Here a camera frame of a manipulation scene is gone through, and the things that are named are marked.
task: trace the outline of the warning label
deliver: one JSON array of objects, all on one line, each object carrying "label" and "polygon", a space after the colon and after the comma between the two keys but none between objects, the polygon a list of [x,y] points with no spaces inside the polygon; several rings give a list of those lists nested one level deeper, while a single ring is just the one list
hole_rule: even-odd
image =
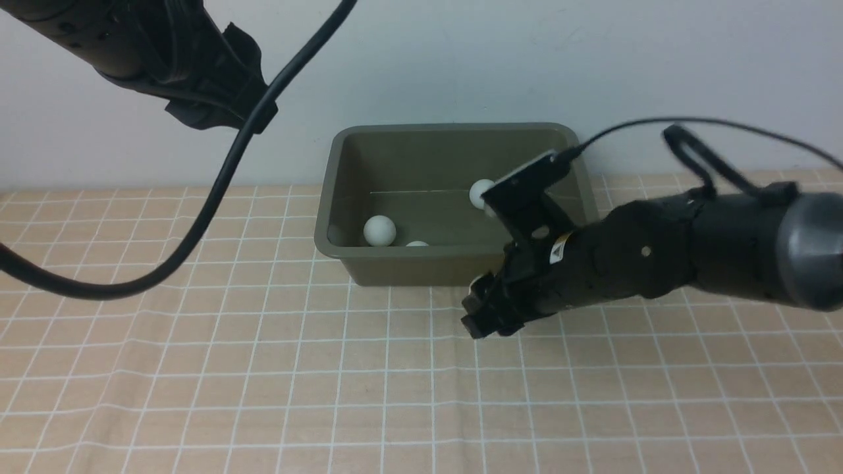
[{"label": "warning label", "polygon": [[565,256],[565,244],[568,241],[568,238],[571,237],[571,233],[563,234],[559,236],[559,239],[556,239],[556,243],[553,244],[553,247],[550,248],[550,264],[553,265],[558,261],[562,261],[562,257]]}]

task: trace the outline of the black wire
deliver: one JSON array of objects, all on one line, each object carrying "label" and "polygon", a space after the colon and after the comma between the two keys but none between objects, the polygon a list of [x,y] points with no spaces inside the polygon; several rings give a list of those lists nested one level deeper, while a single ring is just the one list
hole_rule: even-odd
[{"label": "black wire", "polygon": [[765,130],[763,128],[753,127],[751,125],[745,125],[743,123],[738,123],[736,121],[730,121],[725,119],[718,119],[718,118],[711,118],[711,117],[697,117],[697,116],[663,116],[663,117],[649,117],[631,121],[625,121],[614,127],[607,128],[602,132],[594,135],[593,137],[586,140],[584,143],[575,147],[578,149],[579,153],[581,154],[586,148],[593,145],[597,142],[600,138],[605,137],[606,135],[610,135],[611,133],[617,132],[624,128],[629,127],[636,127],[639,125],[647,125],[653,123],[677,123],[677,122],[686,122],[686,123],[706,123],[709,125],[719,125],[722,127],[730,127],[730,128],[737,128],[738,130],[743,130],[745,132],[754,133],[756,135],[761,135],[762,137],[772,138],[774,140],[778,140],[780,142],[789,143],[795,147],[802,148],[812,154],[819,156],[821,159],[825,160],[827,163],[831,164],[835,168],[840,171],[843,171],[843,162],[838,160],[834,157],[834,155],[830,154],[829,152],[824,151],[821,148],[817,148],[810,143],[805,143],[802,140],[797,138],[788,137],[787,135],[782,135],[781,133],[771,132],[769,130]]},{"label": "black wire", "polygon": [[228,151],[228,156],[223,162],[223,167],[220,169],[219,175],[217,175],[217,180],[214,181],[213,187],[208,193],[208,198],[202,206],[199,215],[196,217],[196,221],[190,230],[187,231],[187,235],[179,243],[179,246],[176,247],[173,254],[159,267],[147,275],[131,280],[130,282],[108,285],[84,283],[39,268],[32,262],[16,254],[6,245],[0,244],[0,270],[24,283],[50,293],[60,294],[68,298],[94,300],[128,298],[135,294],[143,293],[170,277],[187,260],[187,257],[190,256],[205,234],[208,225],[219,208],[220,202],[223,200],[223,196],[225,196],[228,185],[231,183],[234,171],[237,170],[237,165],[240,163],[240,159],[243,158],[246,147],[255,135],[255,128],[264,110],[281,95],[281,92],[284,91],[298,73],[340,28],[348,17],[348,14],[354,8],[355,3],[357,3],[357,0],[342,0],[334,13],[322,24],[316,34],[290,60],[283,70],[278,73],[275,79],[272,80],[268,90],[260,98],[260,101],[258,101],[258,104],[252,110],[243,128],[240,129],[240,132],[234,139],[234,143],[232,143],[231,149]]}]

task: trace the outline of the grid tablecloth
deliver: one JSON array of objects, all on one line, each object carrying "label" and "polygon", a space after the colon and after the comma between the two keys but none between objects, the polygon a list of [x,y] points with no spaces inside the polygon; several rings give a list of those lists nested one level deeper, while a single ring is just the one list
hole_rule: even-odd
[{"label": "grid tablecloth", "polygon": [[[830,172],[787,175],[843,191]],[[692,184],[593,178],[603,213]],[[206,194],[10,193],[0,240],[125,281],[174,249]],[[843,471],[843,315],[686,289],[475,343],[464,288],[360,288],[319,254],[318,195],[232,189],[190,263],[136,298],[1,276],[0,472]]]}]

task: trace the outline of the white wall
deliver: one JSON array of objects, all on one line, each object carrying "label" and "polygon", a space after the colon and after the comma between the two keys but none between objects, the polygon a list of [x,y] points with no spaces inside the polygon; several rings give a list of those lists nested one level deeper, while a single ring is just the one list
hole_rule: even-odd
[{"label": "white wall", "polygon": [[[273,75],[336,0],[206,0]],[[585,137],[653,114],[722,116],[843,154],[840,0],[361,0],[281,97],[239,183],[318,182],[331,139],[363,124],[558,121]],[[231,130],[196,132],[0,16],[0,187],[210,183]],[[675,170],[659,128],[588,155],[591,170]],[[704,131],[744,168],[816,165]]]}]

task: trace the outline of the plastic bin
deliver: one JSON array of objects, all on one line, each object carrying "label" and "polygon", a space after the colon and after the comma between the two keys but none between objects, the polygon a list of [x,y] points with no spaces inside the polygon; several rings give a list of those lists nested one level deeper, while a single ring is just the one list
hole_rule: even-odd
[{"label": "plastic bin", "polygon": [[[349,128],[334,139],[314,240],[361,286],[455,286],[497,270],[510,240],[473,207],[477,180],[497,180],[550,149],[577,143],[554,123],[397,125]],[[548,193],[576,224],[598,218],[580,159]],[[373,215],[395,222],[391,247],[368,246]],[[422,240],[428,247],[405,247]]]}]

